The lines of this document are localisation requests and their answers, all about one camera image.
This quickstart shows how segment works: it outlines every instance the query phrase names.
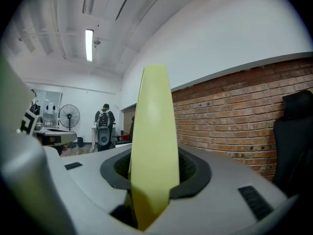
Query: standing fan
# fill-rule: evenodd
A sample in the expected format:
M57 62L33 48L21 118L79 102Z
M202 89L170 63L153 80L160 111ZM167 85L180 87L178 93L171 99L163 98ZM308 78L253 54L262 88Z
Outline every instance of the standing fan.
M74 105L67 104L60 109L59 119L60 123L70 131L70 129L76 126L79 122L79 110ZM74 143L67 145L68 148L73 148L75 146Z

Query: brick wall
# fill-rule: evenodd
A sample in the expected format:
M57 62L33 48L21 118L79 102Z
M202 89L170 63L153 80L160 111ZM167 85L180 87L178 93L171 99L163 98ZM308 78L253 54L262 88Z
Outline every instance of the brick wall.
M173 92L178 143L232 157L272 180L273 124L283 115L282 96L304 89L313 92L312 58L255 67ZM134 110L124 114L129 128Z

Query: black trash bin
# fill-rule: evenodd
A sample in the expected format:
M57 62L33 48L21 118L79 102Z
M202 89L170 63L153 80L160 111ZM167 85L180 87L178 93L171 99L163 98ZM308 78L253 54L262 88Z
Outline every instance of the black trash bin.
M77 144L79 147L84 147L84 140L83 138L77 138Z

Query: wooden floor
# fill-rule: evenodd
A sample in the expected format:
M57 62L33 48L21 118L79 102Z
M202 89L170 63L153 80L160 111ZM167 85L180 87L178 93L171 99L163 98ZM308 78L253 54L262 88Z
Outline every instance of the wooden floor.
M73 155L81 155L92 152L97 152L97 146L94 146L94 150L92 150L91 144L85 144L84 147L79 147L76 145L74 148L68 148L66 151L63 151L61 157L73 156Z

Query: rectangular light fixture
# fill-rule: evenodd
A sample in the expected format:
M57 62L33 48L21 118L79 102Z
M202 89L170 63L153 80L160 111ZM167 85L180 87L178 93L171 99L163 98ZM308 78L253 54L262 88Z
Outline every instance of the rectangular light fixture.
M86 57L87 61L92 62L92 40L93 40L93 30L86 30Z

